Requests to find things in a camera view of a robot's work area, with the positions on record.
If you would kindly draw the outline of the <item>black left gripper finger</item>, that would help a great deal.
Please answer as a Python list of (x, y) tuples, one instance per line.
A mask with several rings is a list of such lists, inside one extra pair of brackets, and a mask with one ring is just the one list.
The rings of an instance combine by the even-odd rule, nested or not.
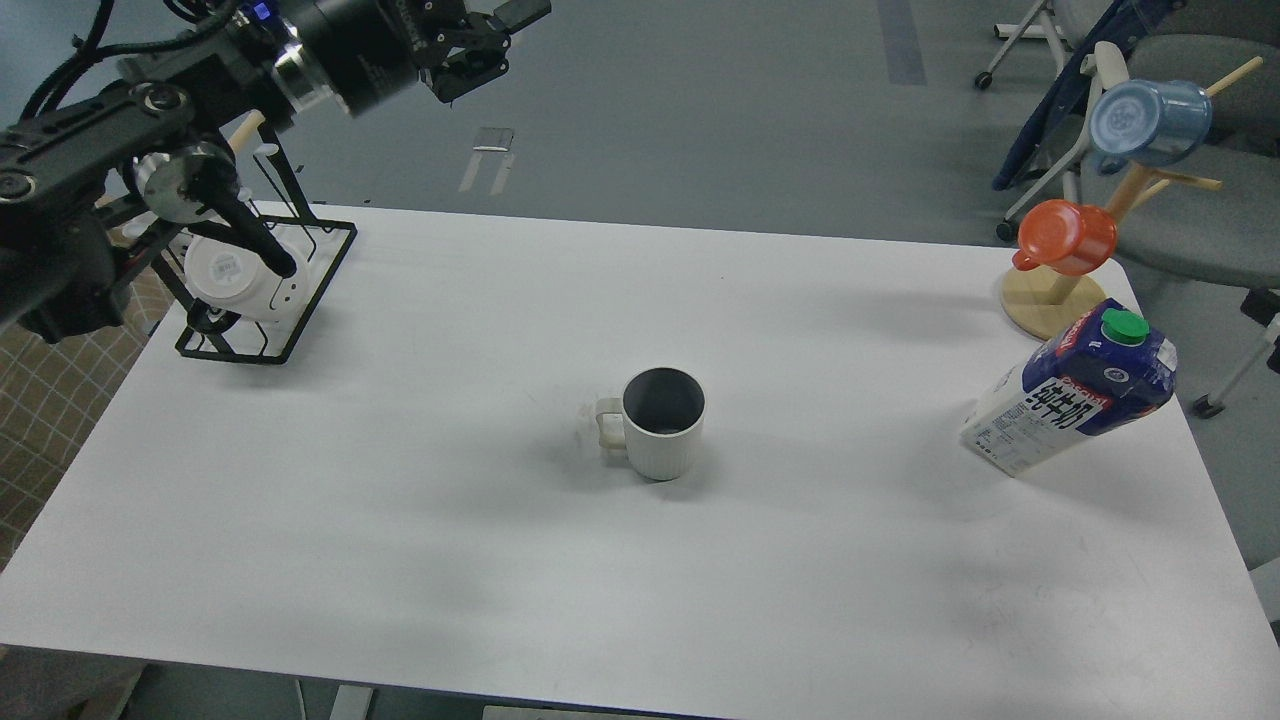
[(472, 13), (470, 29), (484, 37), (511, 37), (552, 13), (552, 1), (504, 1), (490, 12)]

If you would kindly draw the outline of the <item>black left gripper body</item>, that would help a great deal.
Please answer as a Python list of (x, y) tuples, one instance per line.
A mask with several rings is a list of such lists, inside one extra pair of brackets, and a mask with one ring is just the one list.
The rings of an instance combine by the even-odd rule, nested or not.
[(293, 111), (335, 99), (357, 117), (415, 81), (453, 102), (508, 69), (511, 4), (279, 1), (275, 85)]

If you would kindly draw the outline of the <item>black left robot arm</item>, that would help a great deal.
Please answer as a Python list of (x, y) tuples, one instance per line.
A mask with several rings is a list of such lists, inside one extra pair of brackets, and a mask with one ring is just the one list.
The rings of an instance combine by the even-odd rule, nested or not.
[(424, 82), (443, 102), (503, 76), (549, 1), (224, 1), (183, 35), (90, 37), (3, 131), (3, 325), (54, 345), (124, 320), (127, 290), (179, 228), (206, 229), (289, 279), (294, 259), (239, 197), (221, 128), (282, 132), (337, 99), (352, 117)]

